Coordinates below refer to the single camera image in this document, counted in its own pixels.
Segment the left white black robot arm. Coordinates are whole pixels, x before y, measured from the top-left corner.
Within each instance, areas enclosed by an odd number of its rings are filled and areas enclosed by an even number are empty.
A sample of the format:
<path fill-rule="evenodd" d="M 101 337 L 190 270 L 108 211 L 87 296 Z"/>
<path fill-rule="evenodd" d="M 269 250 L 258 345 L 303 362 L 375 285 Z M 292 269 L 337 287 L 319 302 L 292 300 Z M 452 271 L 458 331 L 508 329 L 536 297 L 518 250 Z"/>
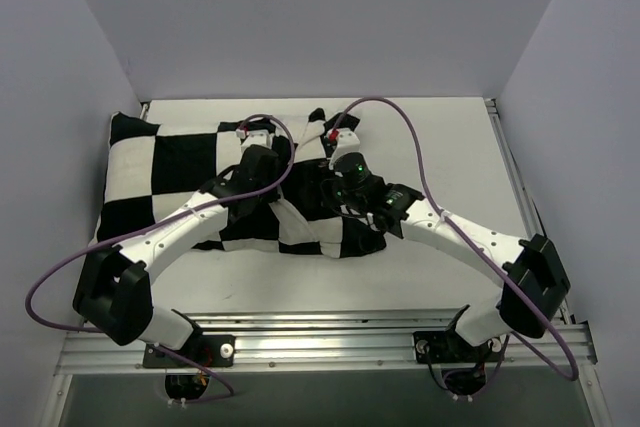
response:
<path fill-rule="evenodd" d="M 156 306 L 152 284 L 180 256 L 275 198 L 267 186 L 284 167 L 278 154 L 252 145 L 231 177 L 202 185 L 186 203 L 151 230 L 123 237 L 86 255 L 73 308 L 116 344 L 135 340 L 180 350 L 196 337 L 186 316 Z"/>

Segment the right aluminium side rail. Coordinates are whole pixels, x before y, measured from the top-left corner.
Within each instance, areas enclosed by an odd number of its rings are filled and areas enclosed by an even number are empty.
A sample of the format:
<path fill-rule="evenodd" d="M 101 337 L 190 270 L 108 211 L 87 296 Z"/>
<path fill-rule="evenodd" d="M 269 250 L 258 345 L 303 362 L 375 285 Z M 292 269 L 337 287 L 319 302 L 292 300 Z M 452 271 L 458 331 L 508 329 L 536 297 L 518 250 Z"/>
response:
<path fill-rule="evenodd" d="M 491 122 L 507 175 L 511 183 L 516 203 L 529 238 L 540 235 L 546 237 L 546 231 L 539 216 L 533 197 L 525 184 L 517 161 L 507 142 L 495 99 L 485 99 L 484 104 Z"/>

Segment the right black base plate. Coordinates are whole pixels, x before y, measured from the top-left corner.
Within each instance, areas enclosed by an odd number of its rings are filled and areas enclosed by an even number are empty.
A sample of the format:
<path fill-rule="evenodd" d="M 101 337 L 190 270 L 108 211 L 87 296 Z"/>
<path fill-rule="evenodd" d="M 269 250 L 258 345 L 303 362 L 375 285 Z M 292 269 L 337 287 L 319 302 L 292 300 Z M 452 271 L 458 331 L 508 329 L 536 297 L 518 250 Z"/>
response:
<path fill-rule="evenodd" d="M 416 361 L 419 364 L 479 364 L 497 362 L 497 351 L 490 342 L 471 346 L 455 333 L 416 331 L 412 334 Z"/>

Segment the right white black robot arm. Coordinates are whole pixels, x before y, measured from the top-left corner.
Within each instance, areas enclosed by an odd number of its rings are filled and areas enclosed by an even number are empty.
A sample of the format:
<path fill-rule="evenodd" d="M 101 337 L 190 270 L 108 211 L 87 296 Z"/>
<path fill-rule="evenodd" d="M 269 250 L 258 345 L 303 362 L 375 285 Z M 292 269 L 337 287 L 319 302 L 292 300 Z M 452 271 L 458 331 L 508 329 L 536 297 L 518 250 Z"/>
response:
<path fill-rule="evenodd" d="M 501 293 L 464 307 L 451 322 L 455 338 L 477 347 L 516 333 L 544 335 L 570 290 L 554 243 L 506 235 L 435 209 L 419 191 L 373 174 L 359 152 L 333 155 L 325 191 L 341 213 L 373 231 L 432 247 L 486 276 Z"/>

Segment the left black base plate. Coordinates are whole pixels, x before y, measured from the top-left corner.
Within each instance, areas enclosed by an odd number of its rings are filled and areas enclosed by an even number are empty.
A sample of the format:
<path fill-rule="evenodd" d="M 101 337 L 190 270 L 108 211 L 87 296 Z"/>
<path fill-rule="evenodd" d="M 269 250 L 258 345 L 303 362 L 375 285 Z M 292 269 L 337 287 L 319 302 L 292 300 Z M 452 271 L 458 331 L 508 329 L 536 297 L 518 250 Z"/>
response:
<path fill-rule="evenodd" d="M 234 363 L 236 337 L 228 334 L 202 335 L 189 340 L 178 354 L 204 367 L 231 367 Z M 187 368 L 188 364 L 157 352 L 150 344 L 144 350 L 142 366 L 148 369 Z"/>

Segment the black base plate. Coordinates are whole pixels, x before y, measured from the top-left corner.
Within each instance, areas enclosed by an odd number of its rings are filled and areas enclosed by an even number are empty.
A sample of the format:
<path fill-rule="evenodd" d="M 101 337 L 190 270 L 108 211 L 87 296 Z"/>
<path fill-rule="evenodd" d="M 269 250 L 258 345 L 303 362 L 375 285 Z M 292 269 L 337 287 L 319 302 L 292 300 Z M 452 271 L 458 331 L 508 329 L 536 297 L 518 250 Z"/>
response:
<path fill-rule="evenodd" d="M 178 354 L 204 367 L 231 367 L 234 363 L 236 337 L 228 334 L 202 335 L 189 340 Z M 150 344 L 144 350 L 142 366 L 148 369 L 187 368 L 188 364 L 157 352 Z"/>
<path fill-rule="evenodd" d="M 497 362 L 497 351 L 490 342 L 471 346 L 455 333 L 416 331 L 412 334 L 416 361 L 419 364 L 479 364 Z"/>

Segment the aluminium front rail frame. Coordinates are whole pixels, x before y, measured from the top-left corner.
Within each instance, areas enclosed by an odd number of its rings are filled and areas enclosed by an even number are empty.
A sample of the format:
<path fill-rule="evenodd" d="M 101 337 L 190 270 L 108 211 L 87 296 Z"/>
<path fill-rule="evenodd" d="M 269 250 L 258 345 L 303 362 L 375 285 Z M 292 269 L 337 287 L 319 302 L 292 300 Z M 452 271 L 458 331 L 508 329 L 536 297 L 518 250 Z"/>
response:
<path fill-rule="evenodd" d="M 163 397 L 164 372 L 142 343 L 71 334 L 58 361 L 45 426 L 607 426 L 611 422 L 585 324 L 560 323 L 579 363 L 568 382 L 554 340 L 512 341 L 498 376 L 472 400 L 453 400 L 417 361 L 418 334 L 447 310 L 202 315 L 207 334 L 235 339 L 221 375 L 227 400 L 180 407 Z"/>

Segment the black white checkered pillowcase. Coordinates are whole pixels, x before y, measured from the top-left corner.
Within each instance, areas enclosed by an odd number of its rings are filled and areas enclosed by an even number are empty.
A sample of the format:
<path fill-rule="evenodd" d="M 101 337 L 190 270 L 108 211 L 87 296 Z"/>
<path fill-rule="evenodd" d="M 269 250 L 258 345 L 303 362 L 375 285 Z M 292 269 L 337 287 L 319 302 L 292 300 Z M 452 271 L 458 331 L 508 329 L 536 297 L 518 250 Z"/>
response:
<path fill-rule="evenodd" d="M 361 221 L 325 207 L 321 189 L 330 175 L 330 151 L 323 144 L 338 123 L 355 130 L 359 114 L 341 117 L 321 108 L 301 116 L 282 116 L 285 130 L 266 119 L 249 123 L 273 138 L 292 171 L 279 188 L 280 198 L 202 242 L 198 250 L 252 249 L 329 258 L 363 257 L 386 247 L 383 234 Z M 97 242 L 155 224 L 184 204 L 206 181 L 240 161 L 235 122 L 194 126 L 153 124 L 116 113 L 111 119 L 104 202 Z"/>

